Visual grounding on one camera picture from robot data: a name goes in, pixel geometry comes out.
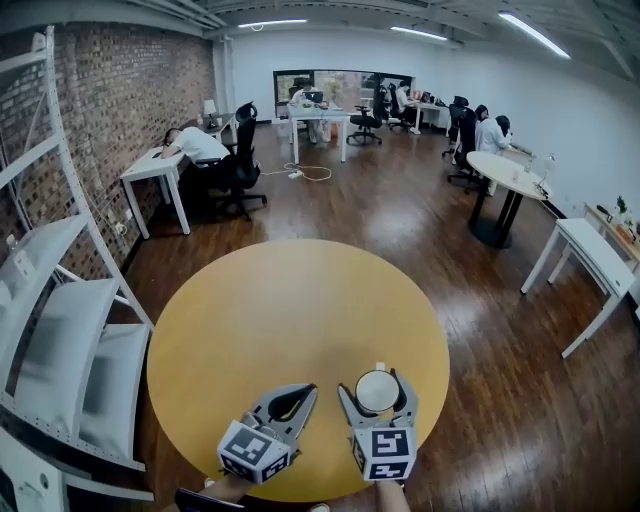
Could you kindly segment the white appliance box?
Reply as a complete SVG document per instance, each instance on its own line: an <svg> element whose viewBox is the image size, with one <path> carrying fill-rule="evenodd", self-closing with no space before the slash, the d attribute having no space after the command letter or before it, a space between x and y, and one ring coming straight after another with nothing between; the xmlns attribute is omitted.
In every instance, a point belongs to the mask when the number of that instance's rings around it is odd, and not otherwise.
<svg viewBox="0 0 640 512"><path fill-rule="evenodd" d="M65 512L60 471L0 432L0 512Z"/></svg>

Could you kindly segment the ceiling light panel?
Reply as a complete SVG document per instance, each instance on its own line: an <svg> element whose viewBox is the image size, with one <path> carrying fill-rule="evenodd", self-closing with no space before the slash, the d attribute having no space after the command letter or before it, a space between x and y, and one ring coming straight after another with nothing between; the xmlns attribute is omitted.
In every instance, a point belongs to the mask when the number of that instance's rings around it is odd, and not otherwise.
<svg viewBox="0 0 640 512"><path fill-rule="evenodd" d="M539 44L541 44L544 47L546 47L548 50L550 50L556 56L558 56L560 58L563 58L563 59L570 59L570 55L565 50L563 50L556 43L551 41L544 34L542 34L538 30L536 30L535 28L533 28L532 26L527 24L526 22L524 22L521 19L519 19L514 14L508 13L508 12L499 12L498 16L499 16L500 19L502 19L503 21L509 23L511 26L517 28L518 30L526 33L529 37L535 39Z"/></svg>
<svg viewBox="0 0 640 512"><path fill-rule="evenodd" d="M243 24L239 24L238 28L239 29L248 28L254 31L261 31L263 28L268 26L297 25L297 24L305 24L307 22L308 22L307 19L280 19L280 20L243 23Z"/></svg>
<svg viewBox="0 0 640 512"><path fill-rule="evenodd" d="M421 30L409 29L409 28L406 28L406 27L392 26L392 27L390 27L390 30L393 31L393 32L398 32L398 33L402 33L402 34L408 34L408 35L411 35L411 36L428 38L428 39L442 41L442 42L446 42L446 41L449 40L447 37L442 36L442 35L426 32L426 31L421 31Z"/></svg>

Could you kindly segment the person's right forearm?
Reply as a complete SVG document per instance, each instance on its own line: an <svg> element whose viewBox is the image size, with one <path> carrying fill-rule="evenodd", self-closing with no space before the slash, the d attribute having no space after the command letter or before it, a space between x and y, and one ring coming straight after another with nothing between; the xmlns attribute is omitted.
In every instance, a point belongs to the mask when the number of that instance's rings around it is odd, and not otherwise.
<svg viewBox="0 0 640 512"><path fill-rule="evenodd" d="M397 481L375 482L376 512L410 512L402 486Z"/></svg>

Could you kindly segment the white metal shelving rack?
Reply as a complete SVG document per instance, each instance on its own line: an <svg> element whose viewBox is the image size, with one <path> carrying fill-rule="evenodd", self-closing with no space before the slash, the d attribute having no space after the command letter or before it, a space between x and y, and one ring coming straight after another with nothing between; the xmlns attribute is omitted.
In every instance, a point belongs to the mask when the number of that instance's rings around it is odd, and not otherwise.
<svg viewBox="0 0 640 512"><path fill-rule="evenodd" d="M16 191L41 160L59 160L74 213L16 238L35 268L25 281L0 265L0 432L57 468L66 510L72 489L150 502L151 492L103 483L100 468L143 471L133 456L138 390L153 323L131 291L90 211L63 127L52 28L28 52L0 61L0 92L41 71L44 140L0 163Z"/></svg>

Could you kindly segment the round white table black legs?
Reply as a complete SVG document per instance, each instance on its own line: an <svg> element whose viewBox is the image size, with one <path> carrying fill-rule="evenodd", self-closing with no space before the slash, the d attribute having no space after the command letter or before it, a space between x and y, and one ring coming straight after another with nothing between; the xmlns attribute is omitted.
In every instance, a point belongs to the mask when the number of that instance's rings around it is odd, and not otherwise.
<svg viewBox="0 0 640 512"><path fill-rule="evenodd" d="M481 175L481 182L468 227L483 244L494 249L510 246L510 230L522 200L525 197L547 201L551 192L542 184L543 179L524 167L502 156L473 151L467 154L467 162ZM507 189L507 196L495 222L481 216L488 194L489 184L495 182Z"/></svg>

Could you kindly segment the wooden sideboard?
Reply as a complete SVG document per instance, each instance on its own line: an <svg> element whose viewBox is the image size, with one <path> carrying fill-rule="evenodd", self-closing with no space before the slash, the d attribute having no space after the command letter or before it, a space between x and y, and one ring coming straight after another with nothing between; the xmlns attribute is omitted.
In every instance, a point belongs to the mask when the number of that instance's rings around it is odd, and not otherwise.
<svg viewBox="0 0 640 512"><path fill-rule="evenodd" d="M634 240L629 243L622 238L616 231L616 226L620 223L616 223L614 220L609 220L608 215L599 210L596 206L592 206L588 203L584 204L585 216L592 219L595 222L595 228L608 242L612 242L614 249L619 250L626 257L626 265L629 269L637 274L640 272L640 241Z"/></svg>

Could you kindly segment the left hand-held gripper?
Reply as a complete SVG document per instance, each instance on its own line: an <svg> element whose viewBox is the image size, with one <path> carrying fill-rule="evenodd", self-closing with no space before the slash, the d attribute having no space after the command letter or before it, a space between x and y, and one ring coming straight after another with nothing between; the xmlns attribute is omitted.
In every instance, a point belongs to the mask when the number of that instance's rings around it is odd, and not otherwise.
<svg viewBox="0 0 640 512"><path fill-rule="evenodd" d="M217 455L223 470L264 484L289 468L317 397L314 384L289 384L262 395L221 439Z"/></svg>

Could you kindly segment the white cup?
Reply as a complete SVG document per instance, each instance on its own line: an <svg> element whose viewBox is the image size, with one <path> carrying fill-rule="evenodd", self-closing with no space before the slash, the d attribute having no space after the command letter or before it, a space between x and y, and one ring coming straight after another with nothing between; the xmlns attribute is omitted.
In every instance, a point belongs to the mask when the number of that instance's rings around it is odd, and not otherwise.
<svg viewBox="0 0 640 512"><path fill-rule="evenodd" d="M363 410L381 414L394 407L400 396L400 386L386 364L377 362L358 379L355 396Z"/></svg>

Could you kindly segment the dark top desk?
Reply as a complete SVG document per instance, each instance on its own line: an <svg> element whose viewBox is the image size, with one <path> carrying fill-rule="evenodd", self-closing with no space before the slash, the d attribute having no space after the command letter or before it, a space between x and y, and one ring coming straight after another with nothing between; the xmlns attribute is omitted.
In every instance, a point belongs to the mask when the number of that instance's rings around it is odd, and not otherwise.
<svg viewBox="0 0 640 512"><path fill-rule="evenodd" d="M196 126L223 145L233 146L237 143L237 121L234 113L216 114L205 118L199 116Z"/></svg>

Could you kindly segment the black flat device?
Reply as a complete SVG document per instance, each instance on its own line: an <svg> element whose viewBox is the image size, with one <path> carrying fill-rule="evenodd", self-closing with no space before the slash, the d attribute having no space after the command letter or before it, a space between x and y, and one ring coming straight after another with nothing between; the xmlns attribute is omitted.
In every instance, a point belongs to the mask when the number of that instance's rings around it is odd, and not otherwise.
<svg viewBox="0 0 640 512"><path fill-rule="evenodd" d="M244 510L243 505L229 503L182 488L175 493L175 504L180 512L241 512Z"/></svg>

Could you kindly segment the white desk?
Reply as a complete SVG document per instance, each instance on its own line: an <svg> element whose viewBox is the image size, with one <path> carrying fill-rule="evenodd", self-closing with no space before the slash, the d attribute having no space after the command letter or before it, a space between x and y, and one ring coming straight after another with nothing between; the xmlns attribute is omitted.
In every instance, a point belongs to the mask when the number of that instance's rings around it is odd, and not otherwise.
<svg viewBox="0 0 640 512"><path fill-rule="evenodd" d="M420 123L427 123L432 128L447 129L450 124L450 112L447 106L439 106L435 103L414 103L410 105L416 112L416 119L409 131L414 135L420 135Z"/></svg>
<svg viewBox="0 0 640 512"><path fill-rule="evenodd" d="M347 124L349 114L336 109L322 109L320 107L288 107L288 119L290 124L290 144L293 146L293 160L295 164L299 163L299 136L298 123L303 121L328 121L336 123L340 126L340 150L341 161L346 161L347 146Z"/></svg>
<svg viewBox="0 0 640 512"><path fill-rule="evenodd" d="M121 181L130 204L133 218L136 220L144 239L149 238L149 232L135 197L132 184L151 178L158 179L165 203L174 206L183 234L189 235L191 233L178 189L178 166L183 158L184 155L182 153L176 153L169 158L162 158L161 148L152 148L121 175Z"/></svg>

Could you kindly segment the clear plastic water bottle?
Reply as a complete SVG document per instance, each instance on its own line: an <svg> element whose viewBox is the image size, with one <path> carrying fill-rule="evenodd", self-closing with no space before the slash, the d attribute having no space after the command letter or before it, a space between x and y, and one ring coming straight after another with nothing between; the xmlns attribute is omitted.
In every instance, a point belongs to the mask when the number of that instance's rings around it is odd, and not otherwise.
<svg viewBox="0 0 640 512"><path fill-rule="evenodd" d="M7 236L6 243L18 273L25 281L31 280L35 275L35 268L26 251L19 246L18 240L12 233Z"/></svg>

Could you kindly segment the black office chair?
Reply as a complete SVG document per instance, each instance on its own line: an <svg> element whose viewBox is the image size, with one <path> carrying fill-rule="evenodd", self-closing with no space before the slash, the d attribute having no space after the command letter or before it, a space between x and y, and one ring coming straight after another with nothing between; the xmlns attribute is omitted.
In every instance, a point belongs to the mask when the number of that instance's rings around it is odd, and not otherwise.
<svg viewBox="0 0 640 512"><path fill-rule="evenodd" d="M257 125L257 109L253 102L245 103L236 111L237 141L226 148L230 153L224 158L200 160L195 163L199 169L200 182L207 194L207 205L211 219L230 213L233 208L247 221L251 216L245 203L260 200L268 204L264 194L248 193L258 182L261 174L259 164L254 159L254 135Z"/></svg>
<svg viewBox="0 0 640 512"><path fill-rule="evenodd" d="M480 175L468 163L467 156L475 151L475 126L476 118L471 120L466 118L460 123L460 143L455 153L456 172L447 175L447 182L462 180L464 193L469 194L472 188L478 188L482 179Z"/></svg>
<svg viewBox="0 0 640 512"><path fill-rule="evenodd" d="M368 109L364 106L357 106L358 114L350 117L350 123L357 127L357 130L348 135L346 142L351 144L357 142L359 145L367 145L370 141L382 144L382 139L374 133L387 119L386 108L384 106L387 90L382 85L376 88L373 98L373 106Z"/></svg>
<svg viewBox="0 0 640 512"><path fill-rule="evenodd" d="M442 152L441 158L450 156L455 161L455 153L460 143L460 123L466 118L474 120L476 118L475 111L469 108L469 101L466 97L455 96L453 102L449 105L449 124L447 135L449 139L449 147Z"/></svg>
<svg viewBox="0 0 640 512"><path fill-rule="evenodd" d="M389 85L389 95L391 100L391 106L389 110L389 117L387 125L390 129L399 127L408 130L410 127L409 122L405 119L404 114L399 110L399 103L397 100L397 87L391 83Z"/></svg>

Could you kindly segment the person's left forearm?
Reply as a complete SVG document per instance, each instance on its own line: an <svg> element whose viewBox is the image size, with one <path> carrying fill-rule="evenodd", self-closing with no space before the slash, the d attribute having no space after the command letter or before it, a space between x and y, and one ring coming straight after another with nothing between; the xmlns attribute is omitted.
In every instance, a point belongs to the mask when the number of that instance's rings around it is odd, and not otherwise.
<svg viewBox="0 0 640 512"><path fill-rule="evenodd" d="M232 473L214 481L213 486L209 488L204 486L200 494L229 503L238 503L253 487L252 482Z"/></svg>

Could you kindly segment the round yellow wooden table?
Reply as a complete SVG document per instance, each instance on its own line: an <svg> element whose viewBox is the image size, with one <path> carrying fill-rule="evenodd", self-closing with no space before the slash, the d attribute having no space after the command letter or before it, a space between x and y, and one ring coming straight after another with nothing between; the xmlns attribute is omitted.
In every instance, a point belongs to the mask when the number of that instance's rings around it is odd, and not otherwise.
<svg viewBox="0 0 640 512"><path fill-rule="evenodd" d="M208 476L230 423L265 392L313 383L318 399L293 466L254 489L280 502L342 498L365 488L337 387L384 363L418 395L424 441L449 385L444 330L421 289L367 251L297 239L251 245L191 277L164 308L147 383L173 446Z"/></svg>

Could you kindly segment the dark framed window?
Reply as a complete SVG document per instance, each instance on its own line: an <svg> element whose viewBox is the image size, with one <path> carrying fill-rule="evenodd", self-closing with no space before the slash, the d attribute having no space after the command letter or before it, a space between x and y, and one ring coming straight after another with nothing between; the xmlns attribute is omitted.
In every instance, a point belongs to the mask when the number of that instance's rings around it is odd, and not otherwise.
<svg viewBox="0 0 640 512"><path fill-rule="evenodd" d="M348 70L283 70L273 72L275 118L288 117L287 104L301 89L301 84L309 80L312 86L323 93L324 101L334 104L349 113L358 113L357 106L373 108L378 87L386 89L391 84L398 86L402 81L409 83L414 78L409 75Z"/></svg>

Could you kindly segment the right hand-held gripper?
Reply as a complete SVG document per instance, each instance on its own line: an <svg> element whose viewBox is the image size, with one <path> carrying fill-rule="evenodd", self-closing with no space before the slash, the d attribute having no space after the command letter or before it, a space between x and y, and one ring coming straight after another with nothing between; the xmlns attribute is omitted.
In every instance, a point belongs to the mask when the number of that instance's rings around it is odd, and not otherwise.
<svg viewBox="0 0 640 512"><path fill-rule="evenodd" d="M395 369L398 398L393 405L393 425L414 425L418 398L407 379ZM351 391L340 383L337 393L351 431L352 455L365 481L404 481L417 457L416 429L410 426L371 427L373 414L361 408Z"/></svg>

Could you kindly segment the white rectangular table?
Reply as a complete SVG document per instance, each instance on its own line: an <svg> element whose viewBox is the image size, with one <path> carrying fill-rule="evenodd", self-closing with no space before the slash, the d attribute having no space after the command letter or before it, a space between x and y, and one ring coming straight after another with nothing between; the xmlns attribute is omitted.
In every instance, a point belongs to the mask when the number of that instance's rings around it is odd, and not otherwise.
<svg viewBox="0 0 640 512"><path fill-rule="evenodd" d="M604 286L608 299L599 314L561 353L567 359L583 342L590 339L625 299L636 277L603 236L584 218L557 219L539 258L520 288L526 294L546 264L559 239L565 246L561 257L547 279L552 284L571 255L574 255L592 277Z"/></svg>

